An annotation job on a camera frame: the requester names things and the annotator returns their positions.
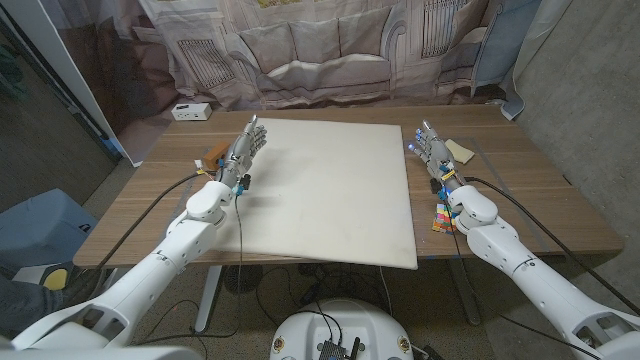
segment black cable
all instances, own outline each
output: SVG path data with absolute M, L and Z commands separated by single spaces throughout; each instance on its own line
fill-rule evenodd
M 578 265 L 580 265 L 580 267 L 582 267 L 583 270 L 585 270 L 591 276 L 593 276 L 596 280 L 598 280 L 598 282 L 600 284 L 602 284 L 602 286 L 604 286 L 613 295 L 615 295 L 618 299 L 620 299 L 620 301 L 622 301 L 631 310 L 633 310 L 633 312 L 635 312 L 636 314 L 640 315 L 640 308 L 638 306 L 636 306 L 634 303 L 632 303 L 629 299 L 627 299 L 626 296 L 622 295 L 622 293 L 620 293 L 618 290 L 616 290 L 616 288 L 614 288 L 611 284 L 609 284 L 609 282 L 607 282 L 607 280 L 605 280 L 597 272 L 595 272 L 593 269 L 591 269 L 586 263 L 584 263 L 583 260 L 581 260 L 573 251 L 571 251 L 571 249 L 569 249 L 562 241 L 560 241 L 560 239 L 558 239 L 549 229 L 547 229 L 544 225 L 542 225 L 542 223 L 540 221 L 538 221 L 538 219 L 536 219 L 536 217 L 533 216 L 533 214 L 531 214 L 522 204 L 520 204 L 511 195 L 507 194 L 502 189 L 500 189 L 497 186 L 491 184 L 490 182 L 482 180 L 482 179 L 479 179 L 477 177 L 470 176 L 470 177 L 465 177 L 464 179 L 467 182 L 476 181 L 476 182 L 479 182 L 481 184 L 484 184 L 484 185 L 490 187 L 491 189 L 493 189 L 494 191 L 498 192 L 500 195 L 502 195 L 505 198 L 507 198 L 509 201 L 511 201 L 515 206 L 517 206 L 520 210 L 522 210 L 522 212 L 524 212 L 536 225 L 538 225 L 538 227 L 545 234 L 547 234 L 551 238 L 551 240 L 553 240 L 553 242 L 555 242 L 558 246 L 560 246 L 560 248 L 567 255 L 569 255 L 570 258 L 572 258 L 575 262 L 577 262 Z
M 340 339 L 338 340 L 338 346 L 340 346 L 342 344 L 342 328 L 340 327 L 340 324 L 338 324 L 338 321 L 336 319 L 334 319 L 331 315 L 328 315 L 328 314 L 325 314 L 325 313 L 320 313 L 320 312 L 313 311 L 313 310 L 300 310 L 300 311 L 294 312 L 291 315 L 304 314 L 304 313 L 311 313 L 311 314 L 326 316 L 329 319 L 331 319 L 334 323 L 336 323 L 336 326 L 338 327 L 338 330 L 340 331 Z
M 209 360 L 209 350 L 207 349 L 207 345 L 204 344 L 204 341 L 202 341 L 202 338 L 196 338 L 198 341 L 200 341 L 200 344 L 202 344 L 202 347 L 204 348 L 204 360 Z
M 322 318 L 324 319 L 324 322 L 327 323 L 327 327 L 329 328 L 329 340 L 331 341 L 331 343 L 333 343 L 333 330 L 331 330 L 331 325 L 329 325 L 329 320 L 327 320 L 327 315 L 325 315 L 325 313 L 322 312 L 322 308 L 320 308 L 320 303 L 317 300 L 316 300 L 316 306 L 318 307 L 318 311 L 320 312 L 320 314 L 322 314 Z
M 235 210 L 236 210 L 236 216 L 238 217 L 238 228 L 240 230 L 240 265 L 238 266 L 238 282 L 240 282 L 241 278 L 240 278 L 240 274 L 241 274 L 241 270 L 242 270 L 242 221 L 240 220 L 240 212 L 238 212 L 238 197 L 236 196 L 236 199 L 234 201 L 235 204 Z M 164 341 L 164 340 L 172 340 L 172 339 L 181 339 L 181 338 L 216 338 L 216 339 L 225 339 L 225 338 L 230 338 L 232 336 L 234 336 L 235 334 L 238 333 L 238 330 L 240 330 L 240 325 L 242 323 L 242 306 L 241 306 L 241 300 L 240 300 L 240 290 L 242 289 L 241 286 L 238 286 L 238 324 L 235 328 L 235 330 L 233 330 L 233 332 L 229 333 L 229 334 L 196 334 L 196 333 L 191 333 L 191 334 L 178 334 L 178 335 L 169 335 L 169 336 L 163 336 L 163 337 L 159 337 L 159 338 L 155 338 L 155 339 L 151 339 L 151 340 L 144 340 L 140 343 L 138 343 L 138 345 L 144 345 L 144 344 L 150 344 L 150 343 L 154 343 L 154 342 L 158 342 L 158 341 Z
M 450 209 L 450 205 L 449 205 L 449 202 L 448 202 L 448 201 L 447 201 L 447 204 L 445 205 L 445 208 L 447 209 L 447 213 L 448 213 L 448 215 L 449 215 L 449 219 L 452 219 L 451 211 L 449 210 L 449 209 Z M 471 285 L 471 281 L 469 280 L 469 272 L 467 271 L 467 267 L 466 267 L 466 265 L 465 265 L 464 259 L 462 258 L 462 255 L 461 255 L 461 253 L 460 253 L 460 246 L 458 245 L 458 238 L 456 237 L 456 232 L 455 232 L 455 231 L 452 231 L 452 235 L 453 235 L 453 240 L 454 240 L 454 242 L 456 243 L 456 251 L 458 252 L 458 257 L 460 258 L 460 261 L 461 261 L 461 263 L 462 263 L 462 270 L 463 270 L 463 272 L 464 272 L 464 278 L 465 278 L 465 281 L 467 282 L 467 285 L 469 285 L 469 289 L 471 289 L 471 292 L 473 293 L 473 295 L 476 297 L 476 299 L 478 299 L 478 301 L 479 301 L 483 306 L 487 307 L 489 310 L 493 311 L 495 314 L 497 314 L 497 315 L 498 315 L 498 316 L 500 316 L 501 318 L 503 318 L 503 319 L 507 320 L 508 322 L 510 322 L 510 323 L 512 323 L 512 324 L 514 324 L 514 325 L 518 325 L 518 326 L 520 326 L 520 327 L 522 327 L 522 328 L 524 328 L 524 329 L 527 329 L 527 330 L 529 330 L 529 331 L 531 331 L 531 332 L 534 332 L 534 333 L 536 333 L 536 334 L 538 334 L 538 335 L 542 335 L 542 336 L 544 336 L 544 337 L 546 337 L 546 338 L 548 338 L 548 339 L 551 339 L 551 340 L 557 341 L 557 342 L 559 342 L 559 343 L 561 343 L 561 344 L 564 344 L 564 345 L 567 345 L 567 346 L 569 346 L 569 347 L 571 347 L 571 348 L 574 348 L 574 349 L 576 349 L 576 350 L 578 350 L 578 351 L 580 351 L 580 352 L 582 352 L 582 353 L 584 353 L 584 354 L 586 354 L 586 355 L 591 356 L 591 357 L 592 357 L 592 358 L 594 358 L 594 359 L 600 360 L 600 357 L 598 357 L 598 356 L 596 356 L 596 355 L 594 355 L 594 354 L 592 354 L 592 353 L 588 352 L 587 350 L 584 350 L 584 349 L 582 349 L 582 348 L 581 348 L 581 347 L 579 347 L 579 346 L 573 345 L 573 344 L 571 344 L 571 343 L 568 343 L 568 342 L 566 342 L 566 341 L 563 341 L 563 340 L 561 340 L 561 339 L 558 339 L 558 338 L 557 338 L 557 337 L 555 337 L 555 336 L 551 336 L 551 335 L 546 334 L 546 333 L 544 333 L 544 332 L 542 332 L 542 331 L 540 331 L 540 330 L 534 329 L 534 328 L 529 327 L 529 326 L 527 326 L 527 325 L 525 325 L 525 324 L 522 324 L 522 323 L 520 323 L 520 322 L 517 322 L 517 321 L 515 321 L 515 320 L 513 320 L 513 319 L 511 319 L 511 318 L 509 318 L 509 317 L 507 317 L 506 315 L 503 315 L 502 313 L 498 312 L 496 309 L 494 309 L 493 307 L 489 306 L 486 302 L 484 302 L 484 301 L 483 301 L 483 299 L 480 297 L 480 295 L 479 295 L 479 294 L 476 292 L 476 290 L 473 288 L 473 285 Z
M 177 303 L 171 305 L 171 307 L 169 309 L 167 309 L 167 311 L 165 311 L 165 313 L 160 317 L 160 320 L 158 320 L 158 322 L 156 323 L 156 325 L 153 327 L 153 329 L 151 329 L 151 331 L 149 331 L 149 333 L 147 334 L 147 336 L 145 336 L 142 340 L 146 340 L 149 338 L 149 336 L 151 336 L 151 334 L 153 334 L 154 331 L 156 331 L 156 329 L 158 328 L 158 326 L 160 326 L 160 324 L 162 323 L 162 321 L 164 320 L 164 318 L 169 315 L 169 313 L 174 310 L 176 308 L 176 306 L 182 304 L 182 303 L 189 303 L 192 304 L 193 306 L 196 307 L 196 310 L 199 310 L 200 307 L 198 306 L 198 304 L 193 301 L 193 300 L 180 300 Z M 202 341 L 201 338 L 197 338 L 197 340 L 200 342 L 200 344 L 202 345 L 202 348 L 204 348 L 204 358 L 205 360 L 209 359 L 209 350 L 207 349 L 207 345 L 204 344 L 204 341 Z
M 100 270 L 102 270 L 104 265 L 111 259 L 111 257 L 116 253 L 116 251 L 118 251 L 120 246 L 122 246 L 122 244 L 125 242 L 125 240 L 127 240 L 129 235 L 131 235 L 131 233 L 136 229 L 136 227 L 138 225 L 140 225 L 142 220 L 144 220 L 144 218 L 151 212 L 151 210 L 153 210 L 153 208 L 160 202 L 160 200 L 162 200 L 162 198 L 165 197 L 165 195 L 167 195 L 171 190 L 177 188 L 178 186 L 182 185 L 186 181 L 188 181 L 190 179 L 193 179 L 194 177 L 199 176 L 199 175 L 201 175 L 201 174 L 199 174 L 199 173 L 191 174 L 191 175 L 183 178 L 182 180 L 179 180 L 175 184 L 169 186 L 160 195 L 158 195 L 158 197 L 151 203 L 151 205 L 149 205 L 149 207 L 147 207 L 147 209 L 142 213 L 142 215 L 140 215 L 138 217 L 138 219 L 124 233 L 124 235 L 122 235 L 120 240 L 118 240 L 118 242 L 111 248 L 109 253 L 107 253 L 107 255 L 102 259 L 102 261 L 100 261 L 100 263 L 94 269 L 95 270 L 94 273 L 87 278 L 87 281 L 85 281 L 82 284 L 82 286 L 79 286 L 78 289 L 69 296 L 69 298 L 67 300 L 67 305 L 69 303 L 71 303 L 76 296 L 78 296 L 78 294 L 87 286 L 87 284 L 90 284 L 93 281 L 93 279 L 96 277 L 96 275 L 99 275 Z M 69 284 L 68 286 L 74 286 L 74 283 L 75 283 L 76 279 L 74 279 L 74 281 L 72 281 L 71 284 Z
M 153 327 L 153 329 L 151 329 L 151 331 L 149 331 L 149 333 L 147 334 L 147 336 L 145 336 L 144 338 L 142 338 L 142 341 L 145 341 L 149 338 L 149 336 L 151 336 L 151 334 L 153 334 L 154 331 L 156 331 L 156 329 L 158 328 L 158 326 L 160 326 L 160 324 L 162 323 L 162 321 L 164 320 L 165 317 L 167 317 L 167 315 L 169 315 L 169 313 L 171 312 L 171 310 L 175 309 L 176 306 L 182 304 L 182 303 L 189 303 L 189 304 L 193 304 L 196 307 L 196 310 L 200 310 L 200 307 L 198 306 L 198 304 L 193 301 L 193 300 L 180 300 L 177 303 L 171 305 L 170 308 L 167 309 L 167 311 L 165 311 L 164 315 L 162 315 L 160 317 L 160 320 L 158 320 L 158 322 L 156 323 L 156 325 Z
M 256 300 L 258 302 L 258 306 L 260 307 L 264 315 L 273 323 L 273 325 L 278 327 L 280 326 L 280 324 L 278 324 L 278 322 L 273 317 L 271 317 L 271 315 L 269 315 L 269 313 L 267 312 L 267 309 L 265 309 L 264 305 L 262 304 L 262 301 L 260 301 L 260 285 L 262 284 L 262 281 L 267 277 L 267 275 L 269 275 L 270 273 L 276 270 L 284 270 L 284 272 L 287 274 L 287 283 L 289 284 L 289 296 L 291 297 L 291 301 L 296 307 L 300 307 L 300 305 L 298 305 L 295 298 L 293 297 L 293 293 L 291 292 L 291 274 L 289 273 L 289 270 L 280 266 L 280 267 L 275 267 L 267 271 L 264 275 L 262 275 L 262 279 L 260 279 L 260 282 L 256 287 Z

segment printed backdrop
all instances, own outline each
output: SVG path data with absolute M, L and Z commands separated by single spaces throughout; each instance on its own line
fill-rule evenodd
M 231 111 L 504 99 L 495 85 L 513 82 L 541 0 L 42 3 L 135 163 L 178 102 Z

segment small block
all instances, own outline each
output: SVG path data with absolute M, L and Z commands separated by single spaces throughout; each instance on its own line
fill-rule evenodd
M 226 142 L 216 144 L 211 151 L 202 157 L 202 162 L 204 162 L 209 170 L 218 170 L 220 168 L 218 160 L 225 157 L 230 146 L 231 145 Z

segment power cord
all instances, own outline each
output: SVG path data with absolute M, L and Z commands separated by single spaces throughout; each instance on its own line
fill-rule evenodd
M 234 201 L 234 205 L 235 205 L 235 210 L 236 210 L 236 216 L 238 217 L 238 229 L 240 230 L 240 265 L 238 266 L 238 280 L 240 280 L 240 275 L 241 275 L 241 270 L 242 270 L 242 221 L 240 220 L 240 213 L 238 212 L 238 197 L 236 196 L 235 201 Z M 138 343 L 138 345 L 144 345 L 144 344 L 150 344 L 150 343 L 154 343 L 154 342 L 158 342 L 158 341 L 164 341 L 164 340 L 172 340 L 172 339 L 181 339 L 181 338 L 216 338 L 216 339 L 225 339 L 225 338 L 230 338 L 232 336 L 234 336 L 235 334 L 238 333 L 238 330 L 240 330 L 240 325 L 242 323 L 242 306 L 241 306 L 241 300 L 240 300 L 240 290 L 242 289 L 241 286 L 238 286 L 238 324 L 235 328 L 235 330 L 233 330 L 233 332 L 229 333 L 229 334 L 196 334 L 193 331 L 190 334 L 177 334 L 177 335 L 169 335 L 169 336 L 163 336 L 163 337 L 159 337 L 159 338 L 155 338 L 155 339 L 151 339 L 151 340 L 143 340 L 141 342 Z M 156 326 L 154 327 L 157 328 L 158 325 L 160 324 L 160 322 L 162 322 L 164 316 L 160 319 L 160 321 L 158 321 L 158 323 L 156 324 Z
M 507 194 L 506 192 L 504 192 L 502 189 L 498 188 L 497 186 L 491 184 L 488 181 L 482 180 L 480 178 L 470 176 L 470 177 L 465 177 L 464 179 L 467 182 L 474 182 L 475 181 L 475 182 L 479 182 L 481 184 L 484 184 L 484 185 L 490 187 L 491 189 L 493 189 L 494 191 L 496 191 L 497 193 L 499 193 L 500 195 L 502 195 L 505 198 L 507 198 L 509 201 L 511 201 L 515 206 L 517 206 L 520 210 L 522 210 L 522 212 L 524 212 L 536 225 L 538 225 L 538 227 L 545 234 L 547 234 L 551 238 L 551 240 L 553 240 L 553 242 L 555 242 L 558 246 L 560 246 L 562 251 L 564 251 L 567 255 L 569 255 L 569 257 L 572 258 L 575 262 L 577 262 L 578 265 L 580 265 L 580 267 L 582 267 L 582 269 L 584 271 L 588 272 L 591 276 L 593 276 L 596 280 L 598 280 L 598 282 L 600 284 L 602 284 L 602 286 L 604 286 L 613 295 L 615 295 L 618 299 L 620 299 L 620 301 L 622 301 L 631 310 L 633 310 L 633 312 L 635 312 L 637 315 L 640 315 L 640 308 L 638 306 L 636 306 L 634 303 L 632 303 L 629 299 L 627 299 L 626 296 L 622 295 L 622 293 L 620 293 L 616 288 L 614 288 L 611 284 L 609 284 L 609 282 L 607 282 L 607 280 L 605 280 L 602 276 L 600 276 L 597 272 L 595 272 L 592 268 L 590 268 L 589 265 L 587 265 L 573 251 L 571 251 L 571 249 L 569 249 L 562 241 L 560 241 L 560 239 L 558 239 L 549 229 L 547 229 L 544 225 L 542 225 L 542 223 L 538 219 L 536 219 L 536 217 L 533 216 L 533 214 L 531 214 L 515 198 L 513 198 L 511 195 Z
M 322 310 L 320 311 L 313 311 L 313 310 L 300 310 L 300 311 L 296 311 L 291 315 L 295 315 L 295 314 L 304 314 L 304 313 L 311 313 L 311 314 L 316 314 L 316 315 L 322 315 L 322 317 L 324 317 L 325 321 L 327 322 L 327 326 L 329 326 L 329 332 L 333 334 L 333 332 L 331 331 L 331 326 L 329 325 L 329 322 L 327 321 L 326 318 L 331 319 L 334 323 L 336 323 L 336 326 L 338 327 L 338 330 L 340 331 L 340 338 L 338 339 L 338 346 L 342 345 L 342 327 L 340 327 L 340 324 L 338 324 L 338 321 L 336 319 L 334 319 L 331 315 L 325 314 L 322 312 Z
M 447 203 L 447 204 L 445 205 L 445 208 L 447 209 L 447 213 L 448 213 L 448 215 L 449 215 L 449 219 L 451 219 L 451 218 L 452 218 L 452 216 L 451 216 L 451 211 L 449 210 L 449 209 L 451 208 L 451 206 L 450 206 L 450 204 L 449 204 L 449 201 L 446 201 L 446 203 Z M 492 312 L 494 312 L 496 315 L 500 316 L 500 317 L 501 317 L 501 318 L 503 318 L 504 320 L 506 320 L 506 321 L 508 321 L 508 322 L 510 322 L 510 323 L 512 323 L 512 324 L 514 324 L 514 325 L 518 325 L 518 326 L 520 326 L 520 327 L 522 327 L 522 328 L 524 328 L 524 329 L 527 329 L 527 330 L 529 330 L 529 331 L 531 331 L 531 332 L 534 332 L 534 333 L 536 333 L 536 334 L 538 334 L 538 335 L 542 335 L 542 336 L 544 336 L 544 337 L 546 337 L 546 338 L 548 338 L 548 339 L 551 339 L 551 340 L 553 340 L 553 341 L 557 341 L 557 342 L 559 342 L 559 343 L 561 343 L 561 344 L 564 344 L 564 345 L 567 345 L 567 346 L 569 346 L 569 347 L 571 347 L 571 348 L 574 348 L 574 349 L 576 349 L 576 350 L 578 350 L 578 351 L 580 351 L 580 352 L 582 352 L 582 353 L 584 353 L 584 354 L 586 354 L 586 355 L 591 356 L 591 357 L 592 357 L 592 358 L 594 358 L 594 359 L 600 360 L 600 358 L 599 358 L 598 356 L 596 356 L 596 355 L 594 355 L 594 354 L 592 354 L 592 353 L 590 353 L 590 352 L 588 352 L 588 351 L 586 351 L 586 350 L 584 350 L 584 349 L 582 349 L 582 348 L 580 348 L 580 347 L 578 347 L 578 346 L 576 346 L 576 345 L 573 345 L 573 344 L 568 343 L 568 342 L 566 342 L 566 341 L 563 341 L 563 340 L 561 340 L 561 339 L 559 339 L 559 338 L 557 338 L 557 337 L 555 337 L 555 336 L 551 336 L 551 335 L 546 334 L 546 333 L 544 333 L 544 332 L 542 332 L 542 331 L 540 331 L 540 330 L 534 329 L 534 328 L 529 327 L 529 326 L 527 326 L 527 325 L 525 325 L 525 324 L 522 324 L 522 323 L 520 323 L 520 322 L 517 322 L 517 321 L 515 321 L 515 320 L 513 320 L 513 319 L 511 319 L 511 318 L 509 318 L 509 317 L 507 317 L 506 315 L 503 315 L 502 313 L 500 313 L 499 311 L 497 311 L 496 309 L 494 309 L 493 307 L 491 307 L 490 305 L 488 305 L 488 304 L 487 304 L 487 303 L 482 299 L 482 297 L 480 297 L 480 295 L 476 292 L 476 290 L 475 290 L 475 288 L 473 287 L 473 285 L 471 285 L 471 281 L 469 280 L 469 272 L 467 271 L 467 267 L 466 267 L 466 265 L 465 265 L 464 259 L 462 258 L 462 255 L 460 254 L 460 246 L 458 245 L 458 238 L 456 237 L 456 232 L 455 232 L 455 231 L 452 231 L 452 234 L 453 234 L 453 240 L 455 241 L 455 244 L 456 244 L 456 251 L 458 252 L 458 257 L 460 258 L 460 261 L 461 261 L 461 264 L 462 264 L 462 270 L 463 270 L 463 272 L 464 272 L 464 278 L 465 278 L 465 281 L 467 282 L 467 285 L 469 285 L 469 289 L 471 289 L 471 292 L 473 293 L 473 295 L 475 296 L 475 298 L 476 298 L 476 299 L 478 299 L 478 301 L 479 301 L 483 306 L 487 307 L 489 310 L 491 310 Z
M 195 306 L 196 311 L 198 311 L 200 309 L 200 307 L 198 306 L 198 304 L 193 301 L 193 300 L 180 300 L 177 303 L 171 305 L 170 308 L 167 309 L 167 311 L 165 311 L 165 313 L 162 315 L 162 317 L 160 317 L 160 320 L 158 320 L 158 322 L 156 323 L 156 325 L 151 329 L 151 331 L 149 331 L 149 333 L 147 334 L 147 336 L 145 336 L 142 340 L 146 340 L 149 338 L 149 336 L 151 336 L 151 334 L 153 334 L 154 331 L 156 331 L 156 329 L 158 328 L 158 326 L 160 326 L 160 324 L 162 323 L 162 321 L 164 320 L 165 317 L 167 317 L 167 315 L 169 315 L 169 313 L 173 310 L 176 310 L 176 308 L 178 307 L 178 305 L 182 304 L 182 303 L 188 303 L 191 304 L 193 306 Z M 204 344 L 204 341 L 202 341 L 201 338 L 197 338 L 197 340 L 200 342 L 200 344 L 202 345 L 202 348 L 204 349 L 204 359 L 208 360 L 209 359 L 209 349 L 207 349 L 207 345 Z
M 382 266 L 378 266 L 380 268 L 380 278 L 382 279 L 382 284 L 384 285 L 384 291 L 387 293 L 387 302 L 389 303 L 389 315 L 393 317 L 393 307 L 391 307 L 391 296 L 389 295 L 389 288 L 387 287 L 387 282 L 384 281 L 384 274 L 382 273 Z
M 213 171 L 207 171 L 206 173 L 215 174 L 215 172 L 213 172 Z M 88 284 L 92 283 L 96 276 L 100 275 L 101 270 L 105 266 L 105 264 L 111 259 L 111 257 L 113 257 L 113 255 L 116 253 L 116 251 L 118 251 L 118 249 L 122 246 L 122 244 L 124 244 L 125 240 L 127 240 L 129 235 L 131 235 L 131 233 L 136 229 L 136 227 L 138 227 L 138 225 L 140 225 L 142 220 L 144 220 L 144 218 L 151 212 L 151 210 L 153 210 L 153 208 L 160 202 L 160 200 L 162 200 L 162 198 L 165 197 L 165 195 L 167 195 L 169 192 L 171 192 L 171 190 L 177 188 L 178 186 L 182 185 L 183 183 L 187 182 L 188 180 L 193 179 L 194 177 L 199 176 L 199 175 L 201 175 L 201 173 L 193 173 L 193 174 L 191 174 L 191 175 L 189 175 L 189 176 L 177 181 L 175 184 L 169 186 L 160 195 L 158 195 L 158 197 L 151 203 L 151 205 L 149 205 L 149 207 L 147 207 L 147 209 L 142 213 L 142 215 L 140 215 L 138 217 L 138 219 L 136 219 L 136 221 L 124 233 L 124 235 L 122 235 L 120 240 L 118 240 L 118 242 L 113 246 L 113 248 L 111 248 L 109 253 L 107 253 L 107 255 L 105 255 L 105 257 L 102 259 L 102 261 L 100 261 L 100 263 L 94 269 L 95 271 L 93 272 L 93 274 L 91 274 L 82 285 L 78 286 L 78 289 L 76 289 L 74 292 L 72 292 L 69 295 L 69 297 L 67 298 L 67 301 L 65 302 L 65 305 L 68 306 L 70 303 L 72 303 L 73 300 L 78 296 L 78 294 Z M 76 281 L 78 281 L 78 279 L 79 279 L 79 277 L 74 278 L 70 282 L 70 284 L 68 286 L 69 287 L 76 286 L 75 283 L 76 283 Z

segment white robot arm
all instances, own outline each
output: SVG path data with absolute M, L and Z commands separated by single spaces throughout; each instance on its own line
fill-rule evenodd
M 256 123 L 254 115 L 229 149 L 219 171 L 224 173 L 223 178 L 218 176 L 217 181 L 207 182 L 188 200 L 185 212 L 172 222 L 166 238 L 147 257 L 102 295 L 52 313 L 30 326 L 12 341 L 14 350 L 68 352 L 128 345 L 138 322 L 169 282 L 211 249 L 217 229 L 226 219 L 221 206 L 231 203 L 234 191 L 239 194 L 248 187 L 244 175 L 257 151 L 266 144 L 267 131 Z
M 640 352 L 640 318 L 603 306 L 538 259 L 517 231 L 498 216 L 497 206 L 458 174 L 453 156 L 427 121 L 409 145 L 442 186 L 456 226 L 471 251 L 509 276 L 569 342 L 578 359 L 633 359 Z

